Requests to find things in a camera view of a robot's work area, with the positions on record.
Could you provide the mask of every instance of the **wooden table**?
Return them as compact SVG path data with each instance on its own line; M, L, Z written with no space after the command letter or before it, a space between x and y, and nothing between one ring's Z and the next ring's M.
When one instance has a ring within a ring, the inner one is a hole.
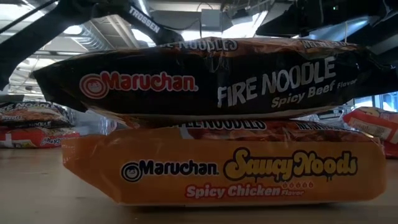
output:
M386 193L364 203L135 208L114 204L63 168L59 149L0 149L0 223L398 223L398 161L387 172Z

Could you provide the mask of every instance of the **plastic wrapper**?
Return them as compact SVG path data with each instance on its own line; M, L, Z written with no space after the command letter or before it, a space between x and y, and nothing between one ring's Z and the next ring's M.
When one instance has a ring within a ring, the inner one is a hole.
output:
M34 71L45 98L133 127L204 119L297 118L398 90L364 47L218 39L79 55Z
M398 158L398 113L362 106L344 116L344 121L359 131L384 140L388 158Z
M377 139L306 121L125 129L62 148L67 169L124 205L351 202L386 188Z
M0 129L0 148L59 147L62 139L79 136L72 128Z
M0 126L8 128L71 127L70 115L49 102L21 101L0 103Z

